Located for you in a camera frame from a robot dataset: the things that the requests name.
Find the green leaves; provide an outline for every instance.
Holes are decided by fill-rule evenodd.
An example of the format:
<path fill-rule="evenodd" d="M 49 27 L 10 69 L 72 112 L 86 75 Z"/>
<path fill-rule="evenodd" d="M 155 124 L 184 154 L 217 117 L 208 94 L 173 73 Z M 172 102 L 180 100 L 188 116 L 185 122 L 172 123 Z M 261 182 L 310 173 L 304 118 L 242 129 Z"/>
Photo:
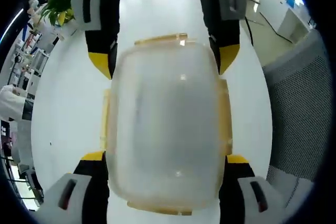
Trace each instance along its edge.
<path fill-rule="evenodd" d="M 59 15 L 63 12 L 65 12 L 64 23 L 75 18 L 71 9 L 71 0 L 48 0 L 47 5 L 41 11 L 41 19 L 48 17 L 50 23 L 54 26 Z"/>

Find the gray mesh fabric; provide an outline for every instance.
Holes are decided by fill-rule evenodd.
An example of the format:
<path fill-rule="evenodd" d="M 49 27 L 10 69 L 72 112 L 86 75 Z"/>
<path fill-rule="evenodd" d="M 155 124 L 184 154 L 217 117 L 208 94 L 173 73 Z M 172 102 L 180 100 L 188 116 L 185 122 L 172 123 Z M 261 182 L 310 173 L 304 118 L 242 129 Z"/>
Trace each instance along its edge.
<path fill-rule="evenodd" d="M 313 180 L 327 146 L 332 107 L 331 74 L 317 31 L 279 62 L 264 68 L 273 140 L 270 165 Z"/>
<path fill-rule="evenodd" d="M 285 173 L 271 165 L 267 181 L 282 196 L 283 208 L 286 209 L 283 220 L 288 219 L 299 209 L 313 186 L 311 181 Z"/>

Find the office desk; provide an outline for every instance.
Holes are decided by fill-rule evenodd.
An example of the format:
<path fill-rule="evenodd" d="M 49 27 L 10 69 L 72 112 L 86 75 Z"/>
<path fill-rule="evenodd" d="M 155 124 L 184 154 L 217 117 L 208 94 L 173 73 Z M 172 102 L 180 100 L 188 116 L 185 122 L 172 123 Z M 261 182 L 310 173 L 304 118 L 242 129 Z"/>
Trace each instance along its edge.
<path fill-rule="evenodd" d="M 173 33 L 188 33 L 209 45 L 200 0 L 121 0 L 119 53 L 138 39 Z M 245 156 L 256 175 L 265 178 L 272 143 L 268 89 L 250 40 L 242 28 L 240 33 L 241 49 L 223 76 L 232 108 L 233 152 Z M 60 41 L 51 52 L 36 92 L 31 129 L 36 174 L 44 191 L 73 172 L 86 153 L 99 150 L 103 91 L 109 86 L 90 62 L 83 32 Z M 111 192 L 108 221 L 219 223 L 219 204 L 191 217 L 168 216 L 129 208 Z"/>

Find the white coat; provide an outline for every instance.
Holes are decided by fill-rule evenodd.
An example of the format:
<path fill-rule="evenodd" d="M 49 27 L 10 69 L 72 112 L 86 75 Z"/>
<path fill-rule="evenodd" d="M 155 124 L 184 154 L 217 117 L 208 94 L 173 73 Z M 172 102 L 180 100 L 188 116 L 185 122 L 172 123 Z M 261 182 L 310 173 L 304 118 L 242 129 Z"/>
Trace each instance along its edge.
<path fill-rule="evenodd" d="M 25 98 L 13 94 L 13 85 L 3 86 L 0 91 L 0 117 L 7 121 L 9 118 L 15 121 L 22 119 L 23 107 L 25 105 Z"/>

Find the wall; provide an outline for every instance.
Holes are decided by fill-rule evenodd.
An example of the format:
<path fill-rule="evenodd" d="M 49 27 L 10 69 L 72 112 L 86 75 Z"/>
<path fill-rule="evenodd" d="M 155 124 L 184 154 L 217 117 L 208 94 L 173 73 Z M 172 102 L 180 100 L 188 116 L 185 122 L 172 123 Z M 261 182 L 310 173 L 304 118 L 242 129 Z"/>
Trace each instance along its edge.
<path fill-rule="evenodd" d="M 4 85 L 7 85 L 9 74 L 11 73 L 11 67 L 13 66 L 12 56 L 14 54 L 15 44 L 19 39 L 22 39 L 22 33 L 23 29 L 21 29 L 20 33 L 16 37 L 14 43 L 12 44 L 6 56 L 5 62 L 0 72 L 0 88 L 3 87 Z M 29 29 L 27 29 L 26 39 L 28 38 L 28 35 L 29 35 Z"/>

